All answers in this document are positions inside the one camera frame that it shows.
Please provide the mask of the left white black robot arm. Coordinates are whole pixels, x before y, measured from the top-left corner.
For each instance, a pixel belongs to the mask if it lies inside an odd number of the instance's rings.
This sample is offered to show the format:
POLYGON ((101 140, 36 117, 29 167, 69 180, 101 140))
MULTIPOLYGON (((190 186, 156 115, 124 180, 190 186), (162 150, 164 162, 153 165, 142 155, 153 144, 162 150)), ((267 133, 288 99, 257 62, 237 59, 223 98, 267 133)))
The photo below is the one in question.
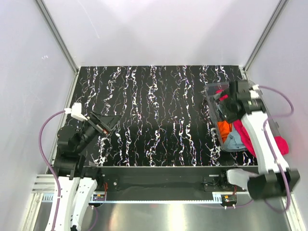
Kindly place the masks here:
POLYGON ((120 115, 89 116, 70 112, 72 118, 82 122, 79 130, 70 125, 57 133, 57 152, 51 173, 55 178, 54 197, 46 226, 47 231, 79 231, 94 191, 103 187, 102 172, 85 166, 82 151, 93 139, 109 135, 121 119, 120 115))

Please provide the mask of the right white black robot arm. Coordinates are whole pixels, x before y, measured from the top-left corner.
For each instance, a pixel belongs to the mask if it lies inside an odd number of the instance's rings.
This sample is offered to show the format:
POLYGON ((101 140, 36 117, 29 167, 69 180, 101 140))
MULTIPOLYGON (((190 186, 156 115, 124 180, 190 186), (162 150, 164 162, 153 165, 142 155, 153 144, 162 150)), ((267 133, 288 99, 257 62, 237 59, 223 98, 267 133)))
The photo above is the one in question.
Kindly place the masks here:
POLYGON ((271 132, 267 109, 258 90, 247 80, 232 81, 228 87, 214 95, 223 117, 229 123, 240 120, 248 133, 258 163, 258 174, 241 168, 226 170, 218 179, 219 187, 229 191, 235 185, 247 190, 253 200, 276 197, 290 198, 298 183, 298 170, 291 170, 280 152, 271 132))

